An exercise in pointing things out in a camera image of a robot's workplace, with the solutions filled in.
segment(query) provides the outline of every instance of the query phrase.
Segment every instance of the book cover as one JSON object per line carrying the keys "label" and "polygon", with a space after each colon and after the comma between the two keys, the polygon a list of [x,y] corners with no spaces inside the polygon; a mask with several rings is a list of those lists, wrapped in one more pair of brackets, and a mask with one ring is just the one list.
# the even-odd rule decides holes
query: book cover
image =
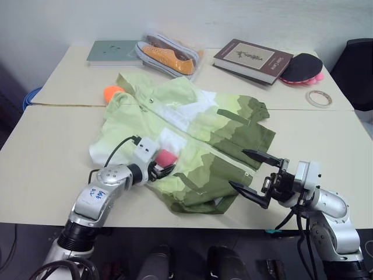
{"label": "book cover", "polygon": [[138,41],[95,41],[88,61],[139,61],[135,52]]}
{"label": "book cover", "polygon": [[226,62],[244,66],[270,76],[278,77],[290,62],[292,54],[261,45],[233,39],[215,56]]}

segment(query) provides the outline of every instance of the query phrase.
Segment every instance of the book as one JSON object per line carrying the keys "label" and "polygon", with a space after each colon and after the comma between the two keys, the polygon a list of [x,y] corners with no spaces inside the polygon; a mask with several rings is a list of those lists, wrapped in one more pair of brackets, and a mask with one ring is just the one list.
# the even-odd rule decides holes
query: book
{"label": "book", "polygon": [[252,78],[252,77],[250,77],[250,76],[246,76],[246,75],[243,75],[243,74],[240,74],[240,73],[236,73],[236,72],[230,71],[230,70],[228,70],[228,69],[224,69],[224,68],[219,67],[219,66],[217,66],[217,65],[215,65],[215,64],[213,64],[212,66],[214,66],[215,68],[218,68],[218,69],[220,69],[220,70],[223,70],[224,72],[227,72],[227,73],[229,73],[229,74],[233,74],[233,75],[235,75],[235,76],[238,76],[238,77],[240,77],[240,78],[244,78],[244,79],[247,79],[247,80],[249,80],[249,81],[253,81],[253,82],[256,82],[256,83],[260,83],[261,85],[264,85],[264,86],[267,86],[267,85],[268,85],[267,82],[263,82],[262,80],[258,80],[258,79]]}
{"label": "book", "polygon": [[90,66],[128,67],[141,66],[142,60],[137,57],[135,46],[138,41],[95,41],[87,61]]}
{"label": "book", "polygon": [[272,85],[293,55],[233,39],[214,56],[217,67]]}

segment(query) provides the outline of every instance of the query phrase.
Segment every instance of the plastic bag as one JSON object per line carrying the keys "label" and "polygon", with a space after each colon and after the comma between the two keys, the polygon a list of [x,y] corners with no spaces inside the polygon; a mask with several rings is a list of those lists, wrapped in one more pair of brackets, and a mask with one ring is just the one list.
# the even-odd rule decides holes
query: plastic bag
{"label": "plastic bag", "polygon": [[147,31],[135,47],[144,64],[177,78],[193,80],[203,58],[203,50],[194,50],[156,31]]}

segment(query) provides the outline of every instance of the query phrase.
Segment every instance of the camouflage pattern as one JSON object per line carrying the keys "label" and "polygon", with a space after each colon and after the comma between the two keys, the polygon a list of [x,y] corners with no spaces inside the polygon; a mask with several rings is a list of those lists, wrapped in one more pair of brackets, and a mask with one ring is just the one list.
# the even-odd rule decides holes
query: camouflage pattern
{"label": "camouflage pattern", "polygon": [[[263,103],[248,96],[204,92],[185,78],[155,86],[140,74],[120,74],[117,93],[90,154],[103,164],[124,138],[154,140],[165,128],[186,139],[173,173],[148,186],[175,212],[224,213],[237,196],[229,180],[250,185],[260,163],[242,149],[266,152],[275,133],[257,121],[268,118]],[[124,145],[112,163],[128,163],[134,145]]]}

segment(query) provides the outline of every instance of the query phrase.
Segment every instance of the tape roll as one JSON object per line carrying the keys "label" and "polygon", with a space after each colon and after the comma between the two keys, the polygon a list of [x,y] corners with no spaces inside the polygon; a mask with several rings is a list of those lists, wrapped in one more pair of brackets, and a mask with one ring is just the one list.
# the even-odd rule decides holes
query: tape roll
{"label": "tape roll", "polygon": [[[313,100],[311,98],[312,94],[321,95],[321,96],[325,97],[327,99],[328,103],[327,104],[317,103],[315,100]],[[330,97],[330,95],[328,95],[325,92],[322,92],[321,90],[312,90],[312,91],[306,93],[305,98],[307,99],[307,101],[309,102],[309,104],[311,104],[311,105],[313,105],[313,106],[315,106],[317,108],[323,108],[323,109],[325,109],[325,108],[328,108],[333,103],[333,100]]]}

